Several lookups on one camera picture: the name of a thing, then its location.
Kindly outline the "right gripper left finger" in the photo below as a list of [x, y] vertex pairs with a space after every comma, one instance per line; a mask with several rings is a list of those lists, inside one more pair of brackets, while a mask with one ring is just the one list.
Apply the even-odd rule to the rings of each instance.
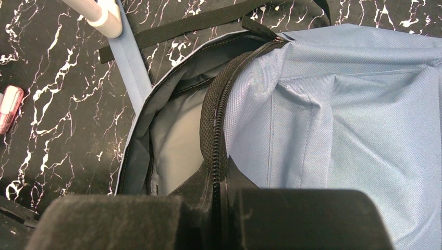
[[68, 195], [53, 201], [27, 249], [220, 249], [211, 170], [167, 196]]

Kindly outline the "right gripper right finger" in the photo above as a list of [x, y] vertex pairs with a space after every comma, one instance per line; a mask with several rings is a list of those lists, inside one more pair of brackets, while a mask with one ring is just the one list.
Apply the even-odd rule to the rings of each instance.
[[393, 248], [361, 191], [261, 189], [231, 162], [221, 199], [223, 249]]

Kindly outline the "blue student backpack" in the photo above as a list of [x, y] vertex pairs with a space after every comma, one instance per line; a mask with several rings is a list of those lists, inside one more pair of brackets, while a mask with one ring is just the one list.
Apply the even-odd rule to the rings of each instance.
[[441, 249], [441, 39], [353, 24], [274, 33], [239, 4], [99, 51], [136, 110], [117, 195], [167, 196], [206, 164], [222, 243], [230, 162], [261, 189], [343, 189], [392, 249]]

